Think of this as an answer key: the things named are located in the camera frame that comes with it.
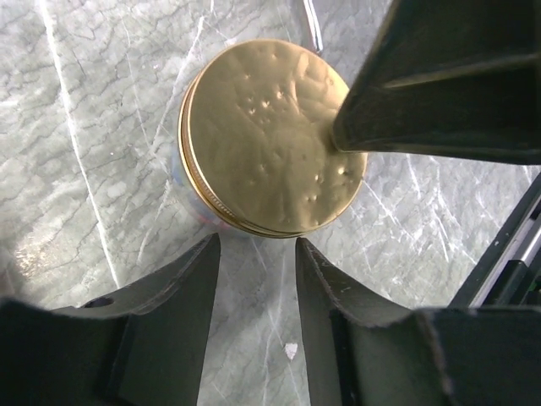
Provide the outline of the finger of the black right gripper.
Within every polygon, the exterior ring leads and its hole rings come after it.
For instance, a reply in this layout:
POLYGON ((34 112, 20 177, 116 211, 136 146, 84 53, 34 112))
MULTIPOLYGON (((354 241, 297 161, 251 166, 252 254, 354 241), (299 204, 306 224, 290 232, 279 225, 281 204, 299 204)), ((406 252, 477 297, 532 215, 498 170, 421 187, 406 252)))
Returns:
POLYGON ((332 137, 347 152, 539 164, 539 2, 392 2, 332 137))

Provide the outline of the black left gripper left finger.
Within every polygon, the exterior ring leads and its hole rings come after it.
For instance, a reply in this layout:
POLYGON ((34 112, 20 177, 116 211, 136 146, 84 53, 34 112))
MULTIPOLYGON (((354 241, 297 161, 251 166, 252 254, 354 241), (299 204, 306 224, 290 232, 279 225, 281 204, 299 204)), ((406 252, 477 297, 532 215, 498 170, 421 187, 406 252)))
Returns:
POLYGON ((211 234, 80 307, 2 297, 2 404, 196 404, 220 259, 211 234))

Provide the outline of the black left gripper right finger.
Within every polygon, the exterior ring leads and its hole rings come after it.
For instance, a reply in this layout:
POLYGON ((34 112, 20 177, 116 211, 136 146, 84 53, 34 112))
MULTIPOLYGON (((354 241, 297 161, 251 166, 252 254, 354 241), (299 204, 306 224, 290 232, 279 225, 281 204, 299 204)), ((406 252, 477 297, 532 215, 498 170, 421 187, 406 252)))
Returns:
POLYGON ((313 405, 537 405, 537 306, 410 310, 307 239, 295 269, 313 405))

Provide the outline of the silver metal scoop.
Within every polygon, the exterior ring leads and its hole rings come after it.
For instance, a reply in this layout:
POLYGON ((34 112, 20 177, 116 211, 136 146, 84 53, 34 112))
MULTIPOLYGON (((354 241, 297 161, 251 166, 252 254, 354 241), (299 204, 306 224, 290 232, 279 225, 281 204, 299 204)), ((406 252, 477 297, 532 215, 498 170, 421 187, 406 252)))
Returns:
POLYGON ((323 52, 323 39, 321 35, 320 22, 315 10, 313 0, 303 0, 303 16, 307 29, 309 48, 317 54, 323 52))

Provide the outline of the clear plastic jar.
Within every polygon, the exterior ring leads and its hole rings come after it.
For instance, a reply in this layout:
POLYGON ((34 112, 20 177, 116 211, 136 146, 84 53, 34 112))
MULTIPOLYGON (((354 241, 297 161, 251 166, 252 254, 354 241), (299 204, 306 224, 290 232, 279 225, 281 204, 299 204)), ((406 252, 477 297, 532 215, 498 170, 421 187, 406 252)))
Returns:
POLYGON ((172 148, 171 173, 174 182, 178 185, 180 200, 190 215, 199 223, 209 226, 219 233, 225 233, 236 238, 250 237, 249 233, 235 228, 216 215, 198 195, 184 169, 177 146, 172 148))

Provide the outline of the gold jar lid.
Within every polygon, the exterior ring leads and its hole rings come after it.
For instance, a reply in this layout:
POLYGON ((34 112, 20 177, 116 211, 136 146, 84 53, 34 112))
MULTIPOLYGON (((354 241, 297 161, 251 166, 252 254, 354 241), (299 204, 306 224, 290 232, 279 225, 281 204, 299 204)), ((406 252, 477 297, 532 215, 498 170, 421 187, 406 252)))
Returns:
POLYGON ((285 239, 322 228, 356 196, 364 152, 337 150, 342 77, 310 50, 278 39, 230 46, 190 83, 178 154, 195 194, 231 228, 285 239))

